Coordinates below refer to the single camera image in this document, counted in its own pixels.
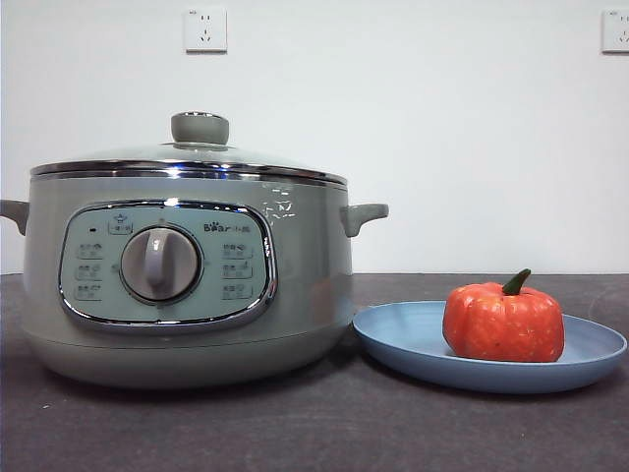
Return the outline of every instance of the countertop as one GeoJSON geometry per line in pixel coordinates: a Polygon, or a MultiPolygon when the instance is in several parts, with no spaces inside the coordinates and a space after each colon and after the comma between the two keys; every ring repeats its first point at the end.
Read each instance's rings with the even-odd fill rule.
{"type": "MultiPolygon", "coordinates": [[[[443,300],[504,275],[357,274],[360,307],[443,300]]],[[[629,336],[629,274],[533,275],[564,313],[629,336]]],[[[2,471],[627,471],[629,356],[598,383],[478,393],[381,366],[348,328],[324,358],[217,388],[132,391],[43,368],[19,328],[20,275],[2,290],[2,471]]]]}

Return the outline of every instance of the glass lid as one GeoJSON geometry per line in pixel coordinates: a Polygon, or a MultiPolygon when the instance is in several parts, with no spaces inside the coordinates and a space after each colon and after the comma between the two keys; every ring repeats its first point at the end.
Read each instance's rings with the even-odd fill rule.
{"type": "Polygon", "coordinates": [[[180,172],[275,175],[314,179],[346,185],[338,175],[309,169],[289,159],[228,147],[229,122],[218,115],[190,111],[171,119],[174,143],[149,147],[128,147],[89,154],[82,160],[56,162],[34,167],[32,176],[59,177],[124,176],[133,172],[157,171],[166,175],[180,172]]]}

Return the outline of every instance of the pumpkin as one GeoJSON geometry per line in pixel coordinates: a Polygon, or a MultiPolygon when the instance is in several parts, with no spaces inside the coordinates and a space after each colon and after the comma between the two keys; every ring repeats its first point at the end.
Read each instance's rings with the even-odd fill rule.
{"type": "Polygon", "coordinates": [[[563,352],[561,307],[539,290],[523,287],[524,269],[509,282],[465,285],[450,293],[443,337],[460,357],[491,361],[554,362],[563,352]]]}

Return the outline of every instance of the wall outlet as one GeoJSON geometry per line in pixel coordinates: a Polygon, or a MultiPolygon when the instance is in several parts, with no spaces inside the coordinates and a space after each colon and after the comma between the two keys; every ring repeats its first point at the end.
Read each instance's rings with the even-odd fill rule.
{"type": "Polygon", "coordinates": [[[629,10],[602,12],[602,52],[629,52],[629,10]]]}
{"type": "Polygon", "coordinates": [[[191,8],[184,14],[184,44],[187,52],[227,51],[227,10],[191,8]]]}

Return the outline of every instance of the plate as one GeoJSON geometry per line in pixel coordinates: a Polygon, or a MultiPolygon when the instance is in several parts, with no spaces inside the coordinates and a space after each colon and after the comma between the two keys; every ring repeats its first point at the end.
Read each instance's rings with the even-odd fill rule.
{"type": "Polygon", "coordinates": [[[565,345],[556,362],[501,362],[457,357],[443,339],[445,302],[406,302],[362,310],[354,328],[371,356],[423,381],[497,393],[550,393],[593,384],[627,350],[622,334],[563,315],[565,345]]]}

